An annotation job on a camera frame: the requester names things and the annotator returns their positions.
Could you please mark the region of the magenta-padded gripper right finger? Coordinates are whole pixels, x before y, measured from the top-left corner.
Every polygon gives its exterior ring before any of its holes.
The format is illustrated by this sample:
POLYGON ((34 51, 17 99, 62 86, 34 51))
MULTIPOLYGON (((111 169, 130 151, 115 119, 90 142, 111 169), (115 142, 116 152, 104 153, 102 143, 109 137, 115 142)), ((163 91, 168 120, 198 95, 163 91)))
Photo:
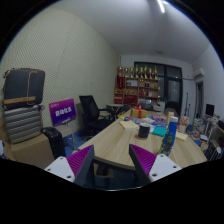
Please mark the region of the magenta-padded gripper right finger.
POLYGON ((141 186, 145 186, 181 170, 181 167, 166 155, 155 155, 133 144, 129 145, 129 155, 134 163, 137 178, 141 186))

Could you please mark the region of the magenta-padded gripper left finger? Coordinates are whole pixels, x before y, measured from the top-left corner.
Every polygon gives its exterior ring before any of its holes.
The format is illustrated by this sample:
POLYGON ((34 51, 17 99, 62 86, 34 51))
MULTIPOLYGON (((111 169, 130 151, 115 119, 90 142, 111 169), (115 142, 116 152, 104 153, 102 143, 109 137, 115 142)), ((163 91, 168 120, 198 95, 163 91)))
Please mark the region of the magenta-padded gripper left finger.
POLYGON ((83 186, 94 155, 94 146, 89 145, 69 157, 59 156, 45 171, 83 186))

